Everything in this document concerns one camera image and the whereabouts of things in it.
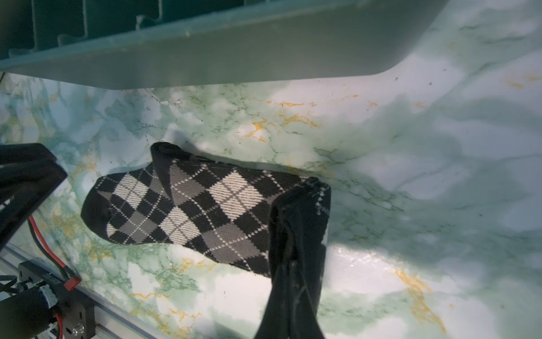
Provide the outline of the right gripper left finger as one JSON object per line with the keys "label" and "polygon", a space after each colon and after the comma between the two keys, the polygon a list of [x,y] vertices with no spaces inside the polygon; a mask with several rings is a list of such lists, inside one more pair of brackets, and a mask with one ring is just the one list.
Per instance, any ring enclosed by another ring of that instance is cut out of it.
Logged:
{"label": "right gripper left finger", "polygon": [[289,201],[286,194],[277,197],[271,205],[269,233],[269,263],[272,289],[257,338],[288,338],[290,316],[289,262],[294,252],[294,236],[285,221]]}

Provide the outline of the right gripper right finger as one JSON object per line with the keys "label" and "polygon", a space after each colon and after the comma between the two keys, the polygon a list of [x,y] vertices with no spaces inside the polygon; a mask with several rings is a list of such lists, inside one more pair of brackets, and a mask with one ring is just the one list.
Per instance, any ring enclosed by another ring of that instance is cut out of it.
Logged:
{"label": "right gripper right finger", "polygon": [[323,338],[317,321],[323,285],[330,216],[330,188],[323,183],[307,186],[292,210],[296,259],[292,266],[292,337]]}

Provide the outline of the black grey argyle sock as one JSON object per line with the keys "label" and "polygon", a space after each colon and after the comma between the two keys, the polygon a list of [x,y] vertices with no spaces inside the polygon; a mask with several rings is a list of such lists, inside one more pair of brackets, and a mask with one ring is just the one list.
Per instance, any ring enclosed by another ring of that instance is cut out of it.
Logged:
{"label": "black grey argyle sock", "polygon": [[270,210],[286,194],[296,259],[292,210],[319,179],[216,162],[166,142],[150,153],[146,167],[103,176],[89,191],[81,217],[96,235],[122,245],[178,244],[270,277]]}

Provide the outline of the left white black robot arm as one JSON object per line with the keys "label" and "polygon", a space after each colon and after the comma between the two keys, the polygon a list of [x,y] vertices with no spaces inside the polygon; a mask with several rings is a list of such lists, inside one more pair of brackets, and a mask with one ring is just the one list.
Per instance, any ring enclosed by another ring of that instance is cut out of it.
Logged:
{"label": "left white black robot arm", "polygon": [[42,144],[1,146],[1,247],[66,178]]}

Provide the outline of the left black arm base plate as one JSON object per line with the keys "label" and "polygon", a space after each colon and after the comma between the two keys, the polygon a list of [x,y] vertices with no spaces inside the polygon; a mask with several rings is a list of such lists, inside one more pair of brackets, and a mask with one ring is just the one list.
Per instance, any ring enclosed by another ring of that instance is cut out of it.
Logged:
{"label": "left black arm base plate", "polygon": [[94,338],[96,328],[94,302],[34,262],[1,274],[2,338]]}

